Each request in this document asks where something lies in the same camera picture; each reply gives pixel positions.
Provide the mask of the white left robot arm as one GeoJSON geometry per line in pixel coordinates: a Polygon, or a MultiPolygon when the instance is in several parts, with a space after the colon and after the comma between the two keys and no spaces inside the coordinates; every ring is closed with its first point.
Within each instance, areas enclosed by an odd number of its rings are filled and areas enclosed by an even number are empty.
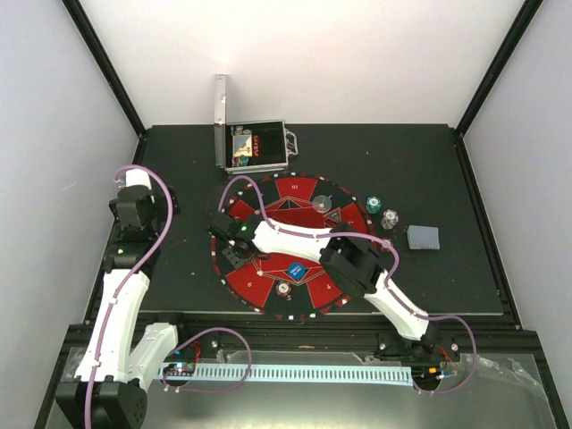
{"type": "Polygon", "coordinates": [[[185,355],[192,343],[189,331],[169,323],[150,324],[133,340],[175,204],[146,167],[123,166],[115,179],[124,185],[109,204],[114,236],[103,258],[102,302],[82,360],[55,394],[73,428],[140,428],[161,364],[168,354],[185,355]]]}

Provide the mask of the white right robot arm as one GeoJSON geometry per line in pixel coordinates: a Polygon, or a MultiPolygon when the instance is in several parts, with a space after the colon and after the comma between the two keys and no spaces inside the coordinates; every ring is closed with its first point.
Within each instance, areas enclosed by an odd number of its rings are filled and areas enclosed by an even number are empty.
{"type": "Polygon", "coordinates": [[[439,348],[439,327],[427,312],[411,301],[395,284],[392,271],[383,268],[376,244],[390,250],[388,241],[356,231],[347,223],[328,229],[312,229],[252,214],[245,220],[226,213],[212,219],[209,232],[230,246],[237,257],[281,254],[318,263],[342,292],[372,304],[406,340],[408,354],[426,360],[439,348]]]}

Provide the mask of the black triangular token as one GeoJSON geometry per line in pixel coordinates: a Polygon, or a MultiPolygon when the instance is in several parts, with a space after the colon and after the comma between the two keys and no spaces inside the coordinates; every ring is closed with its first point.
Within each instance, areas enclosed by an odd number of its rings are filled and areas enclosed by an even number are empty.
{"type": "Polygon", "coordinates": [[[324,214],[324,223],[327,225],[334,225],[343,221],[342,212],[339,207],[324,214]]]}

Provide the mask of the purple white chip stack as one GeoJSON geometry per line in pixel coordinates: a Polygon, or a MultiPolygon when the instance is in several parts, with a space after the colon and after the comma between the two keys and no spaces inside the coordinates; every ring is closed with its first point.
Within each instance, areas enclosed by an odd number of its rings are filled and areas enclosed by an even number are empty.
{"type": "Polygon", "coordinates": [[[399,215],[392,209],[387,209],[383,212],[381,226],[385,230],[392,230],[399,222],[399,215]]]}

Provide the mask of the clear round dealer puck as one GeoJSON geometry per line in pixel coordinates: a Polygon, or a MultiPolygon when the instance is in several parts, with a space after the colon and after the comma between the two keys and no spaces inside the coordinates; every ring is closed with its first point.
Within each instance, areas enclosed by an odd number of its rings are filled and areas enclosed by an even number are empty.
{"type": "Polygon", "coordinates": [[[327,195],[317,195],[312,200],[312,207],[317,213],[326,214],[332,209],[332,198],[327,195]]]}

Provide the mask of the blue small blind button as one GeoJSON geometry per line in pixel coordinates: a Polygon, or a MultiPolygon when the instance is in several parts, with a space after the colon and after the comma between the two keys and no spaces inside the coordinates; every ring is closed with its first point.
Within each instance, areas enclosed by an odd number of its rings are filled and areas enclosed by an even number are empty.
{"type": "Polygon", "coordinates": [[[295,262],[289,266],[287,273],[292,280],[298,282],[305,277],[306,271],[307,269],[303,264],[300,262],[295,262]]]}

